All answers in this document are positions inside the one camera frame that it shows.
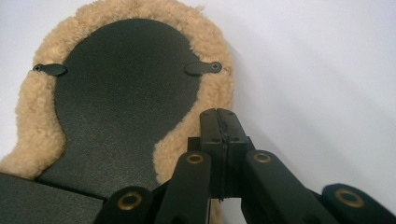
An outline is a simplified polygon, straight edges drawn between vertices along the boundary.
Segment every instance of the hole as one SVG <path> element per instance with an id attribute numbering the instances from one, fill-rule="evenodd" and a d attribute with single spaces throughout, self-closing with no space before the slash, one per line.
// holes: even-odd
<path id="1" fill-rule="evenodd" d="M 268 156 L 268 155 L 265 154 L 265 153 L 262 153 L 262 152 L 256 153 L 256 154 L 254 155 L 253 159 L 254 159 L 255 161 L 258 161 L 258 162 L 261 162 L 261 163 L 267 163 L 267 162 L 270 162 L 270 161 L 271 161 L 271 157 Z"/>
<path id="2" fill-rule="evenodd" d="M 142 201 L 142 196 L 137 191 L 128 192 L 119 199 L 119 209 L 132 210 L 138 207 Z"/>
<path id="3" fill-rule="evenodd" d="M 335 197 L 341 202 L 350 207 L 360 208 L 364 206 L 364 200 L 358 194 L 349 189 L 338 189 L 335 192 Z"/>
<path id="4" fill-rule="evenodd" d="M 204 157 L 198 154 L 192 154 L 189 157 L 187 157 L 187 162 L 191 164 L 198 164 L 204 161 Z"/>

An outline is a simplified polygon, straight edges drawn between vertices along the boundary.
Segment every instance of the textured black surface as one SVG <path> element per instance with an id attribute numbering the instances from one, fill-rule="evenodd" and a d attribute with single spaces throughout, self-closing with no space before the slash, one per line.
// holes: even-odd
<path id="1" fill-rule="evenodd" d="M 106 198 L 127 186 L 158 187 L 154 145 L 196 101 L 200 79 L 183 72 L 196 61 L 189 41 L 157 21 L 118 21 L 92 33 L 57 79 L 66 151 L 37 181 Z"/>
<path id="2" fill-rule="evenodd" d="M 93 223 L 103 201 L 0 173 L 0 223 Z"/>

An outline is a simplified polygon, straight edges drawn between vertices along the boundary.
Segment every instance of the white wall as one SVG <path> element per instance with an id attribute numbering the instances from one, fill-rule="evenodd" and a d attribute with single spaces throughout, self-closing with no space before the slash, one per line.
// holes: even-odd
<path id="1" fill-rule="evenodd" d="M 0 157 L 43 37 L 91 1 L 0 1 Z M 234 108 L 255 146 L 312 190 L 362 189 L 396 213 L 396 2 L 209 1 L 234 58 Z M 226 223 L 242 223 L 225 203 Z"/>

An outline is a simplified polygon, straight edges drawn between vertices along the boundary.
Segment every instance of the black plastic part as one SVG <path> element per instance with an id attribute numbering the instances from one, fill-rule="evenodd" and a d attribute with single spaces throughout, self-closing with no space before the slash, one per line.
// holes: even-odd
<path id="1" fill-rule="evenodd" d="M 240 198 L 245 156 L 253 148 L 249 148 L 249 139 L 235 113 L 220 108 L 217 112 L 222 138 L 227 144 L 225 197 Z"/>
<path id="2" fill-rule="evenodd" d="M 334 184 L 321 196 L 326 208 L 341 222 L 350 224 L 395 224 L 396 216 L 359 189 Z"/>
<path id="3" fill-rule="evenodd" d="M 103 201 L 0 173 L 0 223 L 93 223 Z"/>
<path id="4" fill-rule="evenodd" d="M 96 217 L 94 224 L 144 224 L 152 203 L 151 193 L 128 187 L 114 193 Z"/>
<path id="5" fill-rule="evenodd" d="M 37 181 L 103 198 L 156 189 L 152 152 L 196 101 L 200 79 L 184 66 L 198 60 L 185 36 L 158 21 L 117 21 L 82 40 L 56 79 L 66 149 Z"/>
<path id="6" fill-rule="evenodd" d="M 67 72 L 66 67 L 59 63 L 50 63 L 50 64 L 37 64 L 33 67 L 33 70 L 37 72 L 45 72 L 50 76 L 58 77 Z"/>
<path id="7" fill-rule="evenodd" d="M 190 76 L 201 76 L 205 73 L 219 73 L 221 71 L 221 63 L 189 63 L 184 67 L 184 72 Z"/>
<path id="8" fill-rule="evenodd" d="M 227 145 L 223 143 L 216 109 L 208 109 L 200 115 L 201 150 L 212 159 L 212 198 L 226 197 Z"/>
<path id="9" fill-rule="evenodd" d="M 210 164 L 210 157 L 204 152 L 191 151 L 180 156 L 156 224 L 208 223 Z"/>
<path id="10" fill-rule="evenodd" d="M 245 177 L 272 223 L 338 223 L 277 156 L 250 151 Z"/>

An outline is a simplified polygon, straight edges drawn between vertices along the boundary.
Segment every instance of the sheepskin pad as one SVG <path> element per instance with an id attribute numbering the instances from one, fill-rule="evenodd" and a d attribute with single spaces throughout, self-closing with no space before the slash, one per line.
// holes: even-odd
<path id="1" fill-rule="evenodd" d="M 79 72 L 74 72 L 73 64 L 78 64 L 76 59 L 78 58 L 79 46 L 83 46 L 84 43 L 88 43 L 88 40 L 90 40 L 91 37 L 94 39 L 95 35 L 104 29 L 110 30 L 110 33 L 114 32 L 111 30 L 111 27 L 114 28 L 116 26 L 112 26 L 112 24 L 118 24 L 117 27 L 119 28 L 120 24 L 124 24 L 125 27 L 135 25 L 134 30 L 130 32 L 136 32 L 139 28 L 139 25 L 141 24 L 143 24 L 144 27 L 156 26 L 158 28 L 166 26 L 166 28 L 163 28 L 166 30 L 164 33 L 169 32 L 168 34 L 171 34 L 173 32 L 179 32 L 182 37 L 177 43 L 185 43 L 181 44 L 179 48 L 169 48 L 168 50 L 174 49 L 174 54 L 176 56 L 178 53 L 180 53 L 180 55 L 189 55 L 186 57 L 183 56 L 182 58 L 173 57 L 172 60 L 178 61 L 178 64 L 185 64 L 193 61 L 201 61 L 206 63 L 219 62 L 222 64 L 222 69 L 217 74 L 204 74 L 201 77 L 187 77 L 180 75 L 180 80 L 177 81 L 172 78 L 163 79 L 164 76 L 150 76 L 142 78 L 142 80 L 145 81 L 139 82 L 140 79 L 137 75 L 131 74 L 129 77 L 123 76 L 124 79 L 122 79 L 119 76 L 120 73 L 115 72 L 114 75 L 112 75 L 113 79 L 120 81 L 117 85 L 119 85 L 121 89 L 124 88 L 126 90 L 131 90 L 131 94 L 136 94 L 139 91 L 145 92 L 143 94 L 144 96 L 140 97 L 140 101 L 134 102 L 136 103 L 134 104 L 134 108 L 136 108 L 136 105 L 141 105 L 142 108 L 144 107 L 144 109 L 141 108 L 140 110 L 133 110 L 129 108 L 126 112 L 124 111 L 124 113 L 120 112 L 122 104 L 112 105 L 111 102 L 106 100 L 96 102 L 95 104 L 92 103 L 90 105 L 87 103 L 89 101 L 87 101 L 84 97 L 89 97 L 90 94 L 93 95 L 93 93 L 90 91 L 90 88 L 88 87 L 91 83 L 89 80 L 95 78 L 95 74 L 92 72 L 94 70 L 90 70 L 89 66 L 85 66 L 85 70 L 78 69 Z M 141 36 L 144 36 L 144 32 L 139 32 L 139 34 L 140 38 Z M 154 35 L 150 32 L 148 32 L 146 35 L 148 37 L 159 37 L 161 39 L 157 40 L 159 42 L 164 41 L 163 39 L 167 37 L 167 35 Z M 114 41 L 117 39 L 111 39 L 110 37 L 107 38 L 109 41 Z M 145 45 L 137 44 L 134 46 L 131 44 L 128 45 L 129 48 L 126 48 L 125 51 L 133 51 L 134 48 L 138 48 L 139 46 L 144 47 Z M 98 50 L 95 52 L 81 51 L 79 54 L 99 54 L 99 52 L 102 52 L 100 49 L 101 48 L 98 48 Z M 137 49 L 136 52 L 145 51 L 143 49 Z M 146 57 L 144 53 L 139 55 L 141 55 L 141 57 L 136 57 L 138 60 Z M 156 63 L 153 63 L 153 66 L 159 66 L 158 62 L 160 61 L 161 60 L 155 61 Z M 221 107 L 229 109 L 232 105 L 233 62 L 227 49 L 226 42 L 222 37 L 221 31 L 210 20 L 203 17 L 200 10 L 192 7 L 186 7 L 185 5 L 174 0 L 106 0 L 94 2 L 80 8 L 74 17 L 70 17 L 61 22 L 51 33 L 49 33 L 36 52 L 34 57 L 34 65 L 49 63 L 63 64 L 66 67 L 70 67 L 70 71 L 68 71 L 64 77 L 52 77 L 42 71 L 40 72 L 35 70 L 28 72 L 26 79 L 21 85 L 20 100 L 16 108 L 18 143 L 13 151 L 0 161 L 0 172 L 2 173 L 29 179 L 37 178 L 37 181 L 42 182 L 51 182 L 54 178 L 58 178 L 59 175 L 66 176 L 64 171 L 57 173 L 56 167 L 63 167 L 62 169 L 67 169 L 68 166 L 70 167 L 70 171 L 75 169 L 75 172 L 70 172 L 70 174 L 77 174 L 95 169 L 95 166 L 107 166 L 107 168 L 104 168 L 103 170 L 108 170 L 108 177 L 112 178 L 111 181 L 117 182 L 117 177 L 111 176 L 112 172 L 110 168 L 120 165 L 122 166 L 122 164 L 117 164 L 116 162 L 112 164 L 106 164 L 106 157 L 100 158 L 101 162 L 96 161 L 94 166 L 89 165 L 85 167 L 85 170 L 83 167 L 74 167 L 74 160 L 85 160 L 85 163 L 89 163 L 90 159 L 95 157 L 93 155 L 95 153 L 94 148 L 84 148 L 84 144 L 76 147 L 77 149 L 74 150 L 80 150 L 79 153 L 82 153 L 85 156 L 77 158 L 77 154 L 74 155 L 72 153 L 68 153 L 69 147 L 74 147 L 75 143 L 78 143 L 78 137 L 84 136 L 82 139 L 90 139 L 91 146 L 95 146 L 95 148 L 114 147 L 120 149 L 113 151 L 113 153 L 107 154 L 108 157 L 112 155 L 115 156 L 115 158 L 123 157 L 125 156 L 125 153 L 122 151 L 128 150 L 131 153 L 128 152 L 126 154 L 128 157 L 131 156 L 131 164 L 134 165 L 135 168 L 132 173 L 135 175 L 145 172 L 143 175 L 153 175 L 152 178 L 156 176 L 158 183 L 161 184 L 172 177 L 178 157 L 187 150 L 188 137 L 198 136 L 200 134 L 198 120 L 199 114 L 209 108 Z M 144 70 L 144 66 L 136 67 L 136 65 L 134 66 L 133 63 L 127 64 L 129 64 L 129 67 L 126 66 L 120 68 L 120 66 L 115 63 L 114 66 L 117 66 L 117 69 L 114 70 L 120 71 L 118 69 L 123 69 L 124 74 L 128 74 L 128 69 L 130 69 L 140 71 L 140 75 L 157 73 L 159 75 L 167 74 L 170 77 L 177 77 L 177 71 L 180 71 L 177 66 L 170 66 L 168 64 L 168 68 L 172 67 L 175 68 L 175 70 L 165 69 L 165 71 L 163 71 L 154 69 L 145 73 L 141 72 L 141 70 Z M 108 71 L 106 73 L 111 74 L 111 67 L 107 70 Z M 79 77 L 70 81 L 72 75 L 79 75 Z M 108 82 L 111 80 L 111 78 L 105 77 L 104 80 Z M 166 81 L 171 81 L 175 84 L 169 84 L 169 88 L 172 90 L 166 89 Z M 128 88 L 122 87 L 122 83 L 128 84 Z M 80 93 L 81 97 L 73 94 L 73 92 L 69 92 L 70 94 L 64 95 L 58 93 L 62 91 L 73 90 L 73 88 L 70 88 L 70 85 L 76 86 L 76 92 Z M 106 99 L 108 95 L 112 94 L 112 92 L 106 91 L 104 89 L 105 86 L 106 83 L 103 83 L 102 88 L 99 88 L 98 86 L 95 86 L 94 88 L 96 90 L 96 94 L 103 94 L 105 96 L 105 98 L 102 99 Z M 177 91 L 178 88 L 184 91 L 183 94 L 180 94 L 180 91 Z M 172 97 L 163 99 L 162 95 L 158 94 L 158 92 L 172 92 L 174 95 Z M 66 98 L 68 97 L 65 101 L 68 103 L 63 103 L 62 101 L 65 96 Z M 73 99 L 76 100 L 75 105 L 70 104 L 70 102 L 73 102 Z M 121 100 L 124 102 L 132 102 L 133 99 L 126 95 L 122 95 Z M 173 112 L 176 111 L 177 113 L 173 116 L 168 114 L 167 116 L 171 116 L 169 118 L 166 116 L 161 117 L 161 113 L 165 107 L 158 107 L 156 105 L 158 102 L 162 102 L 163 106 L 167 105 L 171 107 Z M 100 113 L 95 113 L 95 106 L 100 105 L 101 103 L 101 108 L 107 109 L 107 111 L 110 111 L 111 108 L 116 108 L 119 110 L 119 112 L 115 112 L 113 114 L 114 118 L 125 116 L 125 118 L 131 122 L 128 121 L 119 125 L 116 125 L 111 121 L 107 122 L 106 119 L 111 117 L 107 117 L 107 114 L 105 116 L 102 115 L 101 117 Z M 96 123 L 92 120 L 86 120 L 90 117 L 78 116 L 81 114 L 86 115 L 88 112 L 85 112 L 90 110 L 91 114 L 94 115 L 92 116 L 92 120 Z M 93 125 L 100 123 L 99 121 L 102 121 L 104 125 L 97 126 L 102 127 L 102 130 L 100 131 L 96 130 L 96 126 Z M 166 130 L 166 132 L 154 130 L 152 131 L 153 135 L 147 134 L 150 133 L 150 130 L 155 129 L 156 125 L 158 126 L 159 130 Z M 123 147 L 119 147 L 117 145 L 121 144 L 120 142 L 105 144 L 111 142 L 112 137 L 117 137 L 121 133 L 127 133 L 127 127 L 130 128 L 131 131 L 129 134 L 131 135 L 125 134 L 123 139 L 133 139 L 131 142 L 135 142 L 135 144 L 130 144 L 129 148 L 125 147 L 128 145 L 128 141 L 126 141 Z M 83 132 L 93 129 L 96 130 L 92 131 L 93 133 L 97 132 L 100 134 L 92 135 L 90 137 L 89 133 Z M 142 150 L 139 149 L 139 142 L 146 143 L 142 144 L 142 147 L 145 148 L 145 159 L 142 159 Z M 80 161 L 76 162 L 76 164 L 84 164 L 84 162 L 81 163 Z M 106 176 L 93 177 L 93 179 L 95 178 L 106 179 Z M 53 185 L 67 184 L 59 183 L 60 180 L 57 181 L 58 183 L 53 183 Z M 139 185 L 145 185 L 146 183 L 147 187 L 150 189 L 155 187 L 155 185 L 150 184 L 150 181 L 151 180 L 144 179 L 142 182 L 132 183 Z M 120 182 L 119 189 L 126 187 L 123 186 L 123 184 L 125 183 Z M 104 197 L 109 196 L 107 195 L 107 192 L 95 192 L 94 194 L 96 193 Z M 212 220 L 216 223 L 220 223 L 221 220 L 219 217 L 218 203 L 212 203 L 211 209 Z"/>

